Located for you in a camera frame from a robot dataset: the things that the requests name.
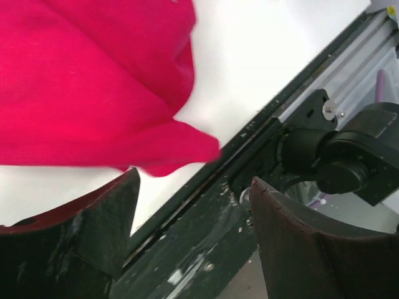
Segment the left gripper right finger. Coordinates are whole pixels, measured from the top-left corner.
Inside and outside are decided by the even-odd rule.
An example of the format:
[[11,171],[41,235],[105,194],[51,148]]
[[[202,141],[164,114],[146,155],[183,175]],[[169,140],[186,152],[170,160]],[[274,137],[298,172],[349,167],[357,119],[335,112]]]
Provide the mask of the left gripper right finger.
[[251,215],[269,298],[397,298],[398,235],[327,217],[254,178]]

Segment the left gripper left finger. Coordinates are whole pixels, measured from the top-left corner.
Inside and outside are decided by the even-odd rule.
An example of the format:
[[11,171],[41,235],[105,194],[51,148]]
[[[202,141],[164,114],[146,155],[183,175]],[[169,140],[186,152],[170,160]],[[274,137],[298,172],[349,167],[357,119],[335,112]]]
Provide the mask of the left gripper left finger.
[[67,204],[1,227],[2,298],[108,298],[138,200],[136,169]]

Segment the magenta t shirt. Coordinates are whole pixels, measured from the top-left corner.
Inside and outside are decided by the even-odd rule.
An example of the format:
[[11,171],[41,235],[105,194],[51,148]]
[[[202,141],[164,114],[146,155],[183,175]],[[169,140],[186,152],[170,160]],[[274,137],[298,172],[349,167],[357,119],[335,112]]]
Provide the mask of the magenta t shirt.
[[175,116],[195,81],[191,1],[2,1],[1,164],[131,166],[219,157]]

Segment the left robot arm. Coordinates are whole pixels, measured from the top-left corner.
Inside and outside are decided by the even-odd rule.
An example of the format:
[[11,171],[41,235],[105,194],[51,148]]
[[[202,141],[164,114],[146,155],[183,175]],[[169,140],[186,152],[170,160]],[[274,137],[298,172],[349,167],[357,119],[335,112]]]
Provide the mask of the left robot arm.
[[287,192],[314,181],[371,205],[395,192],[398,105],[368,105],[341,130],[319,108],[270,122],[139,246],[128,235],[135,170],[1,229],[1,297],[215,298],[258,249],[269,298],[397,298],[398,234],[324,216]]

